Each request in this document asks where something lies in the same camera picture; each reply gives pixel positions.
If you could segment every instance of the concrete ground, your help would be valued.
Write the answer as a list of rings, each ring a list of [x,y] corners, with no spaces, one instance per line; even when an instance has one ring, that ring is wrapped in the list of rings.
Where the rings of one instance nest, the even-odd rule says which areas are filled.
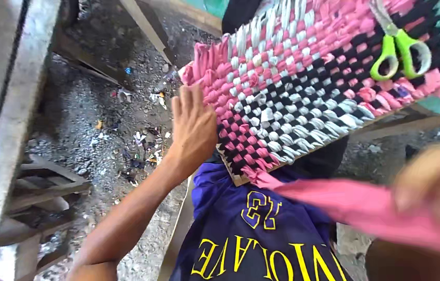
[[[177,56],[178,67],[192,59],[195,42],[214,40],[174,15],[159,13],[159,17]],[[145,162],[143,169],[131,167],[126,152],[145,160],[157,150],[166,150],[171,143],[171,138],[165,138],[166,132],[171,132],[170,108],[164,109],[149,99],[164,75],[164,60],[124,9],[117,2],[81,1],[79,22],[69,30],[69,35],[109,65],[120,69],[130,67],[132,72],[127,80],[136,91],[130,102],[120,102],[112,96],[118,91],[115,85],[70,67],[59,56],[52,59],[26,152],[55,161],[90,179],[94,186],[88,196],[73,206],[78,218],[76,226],[56,236],[70,239],[71,255],[35,280],[64,280],[73,255],[87,233],[134,188],[128,179],[135,178],[138,184],[152,172],[151,162]],[[166,89],[167,105],[177,89],[176,83]],[[96,128],[99,120],[103,122],[101,129]],[[142,133],[146,129],[150,130],[148,142],[158,144],[159,138],[163,140],[158,148],[135,144],[136,131]],[[440,142],[440,129],[371,142],[351,142],[338,175],[390,183],[404,164],[406,145],[423,148],[437,142]],[[157,279],[184,195],[182,184],[159,206],[142,239],[119,264],[121,280]],[[343,241],[348,241],[340,245],[344,253],[340,260],[356,280],[366,280],[362,253],[367,242],[361,242],[366,239],[350,231],[340,233]],[[54,246],[54,241],[45,244],[44,252],[52,251]]]

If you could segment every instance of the scissors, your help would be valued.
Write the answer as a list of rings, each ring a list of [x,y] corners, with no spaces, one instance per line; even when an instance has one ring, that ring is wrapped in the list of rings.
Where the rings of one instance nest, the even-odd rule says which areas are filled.
[[[371,69],[371,77],[377,81],[390,80],[399,68],[399,60],[395,52],[395,43],[400,51],[400,56],[404,62],[404,74],[408,79],[422,76],[430,70],[432,65],[432,53],[430,48],[422,41],[412,39],[404,29],[399,29],[388,15],[383,0],[371,0],[369,3],[371,11],[381,28],[385,32],[383,37],[383,48],[379,59],[373,64]],[[421,66],[418,71],[413,63],[411,49],[418,51],[418,60]],[[388,73],[382,75],[379,72],[380,65],[385,61],[388,62]]]

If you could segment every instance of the person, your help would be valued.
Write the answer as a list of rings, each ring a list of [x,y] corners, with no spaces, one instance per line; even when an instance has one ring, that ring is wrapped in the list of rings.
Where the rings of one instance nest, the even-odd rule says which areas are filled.
[[[170,280],[351,280],[331,249],[333,223],[326,214],[250,184],[235,187],[223,163],[209,160],[217,119],[203,106],[198,86],[182,86],[172,109],[173,144],[167,155],[87,236],[69,280],[116,280],[118,263],[139,241],[158,205],[196,170],[195,221]],[[346,141],[335,142],[272,175],[283,182],[330,177],[345,147]],[[400,212],[430,196],[440,215],[440,145],[407,165],[394,186]],[[366,269],[371,281],[440,280],[440,254],[376,240]]]

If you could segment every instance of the fabric strip weaving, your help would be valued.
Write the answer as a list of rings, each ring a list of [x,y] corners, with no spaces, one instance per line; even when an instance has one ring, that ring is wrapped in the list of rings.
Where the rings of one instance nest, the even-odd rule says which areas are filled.
[[[384,1],[397,27],[431,51],[429,71],[411,80],[402,67],[391,80],[371,78],[385,33],[368,0],[284,0],[220,43],[196,44],[182,81],[200,83],[215,108],[217,149],[231,175],[257,183],[386,114],[440,97],[437,2]]]

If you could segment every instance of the wooden loom board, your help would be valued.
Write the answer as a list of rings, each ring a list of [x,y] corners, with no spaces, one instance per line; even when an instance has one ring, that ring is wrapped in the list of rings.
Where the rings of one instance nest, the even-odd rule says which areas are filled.
[[[413,103],[413,105],[417,104],[417,102],[419,102],[419,101],[421,101],[421,100],[423,100],[423,99],[418,99],[415,103]],[[346,136],[350,136],[350,135],[354,134],[356,131],[358,131],[358,130],[360,130],[360,129],[362,129],[362,128],[365,128],[365,127],[367,127],[367,126],[369,126],[369,125],[372,125],[372,124],[378,122],[379,120],[382,120],[382,119],[384,119],[384,118],[386,118],[386,117],[388,117],[388,116],[391,116],[391,115],[393,115],[393,114],[395,114],[395,113],[398,113],[399,111],[401,111],[401,110],[403,110],[403,109],[405,109],[405,108],[408,108],[408,107],[409,107],[409,106],[406,106],[406,107],[403,107],[403,108],[398,109],[398,110],[396,110],[396,111],[391,111],[391,112],[389,112],[389,113],[383,114],[382,116],[380,116],[380,117],[378,117],[378,118],[375,118],[374,120],[371,120],[371,121],[369,121],[369,122],[364,122],[364,125],[363,125],[361,128],[356,129],[356,130],[354,130],[354,131],[348,133]],[[325,147],[325,146],[327,146],[327,145],[328,145],[328,144],[325,144],[325,145],[323,145],[323,146],[321,146],[321,147],[319,147],[319,148],[316,148],[316,149],[314,149],[314,150],[310,150],[307,154],[304,154],[304,155],[302,155],[302,156],[295,157],[295,160],[300,159],[301,157],[303,157],[303,156],[305,156],[305,155],[309,155],[310,153],[312,153],[312,152],[314,152],[314,151],[316,151],[316,150],[318,150],[318,149],[321,149],[321,148],[323,148],[323,147]],[[231,168],[230,168],[230,164],[229,164],[229,162],[227,162],[227,159],[226,159],[225,155],[223,154],[223,151],[219,149],[219,146],[220,146],[220,144],[217,144],[217,150],[218,150],[218,153],[220,154],[220,157],[222,158],[222,161],[223,161],[223,163],[225,164],[225,167],[227,167],[227,170],[229,171],[229,175],[230,175],[230,177],[232,178],[232,181],[234,182],[234,184],[236,185],[236,187],[238,187],[238,186],[240,186],[240,185],[242,185],[242,184],[248,183],[248,182],[249,182],[249,179],[248,179],[248,177],[247,177],[246,175],[241,175],[241,176],[239,176],[239,175],[234,175],[234,174],[232,173]],[[287,163],[282,163],[282,164],[280,164],[280,165],[277,165],[277,166],[273,167],[272,169],[267,169],[267,172],[269,173],[269,172],[271,172],[271,171],[273,171],[273,170],[279,169],[280,167],[282,167],[282,166],[284,166],[284,165],[286,165],[286,164],[287,164]]]

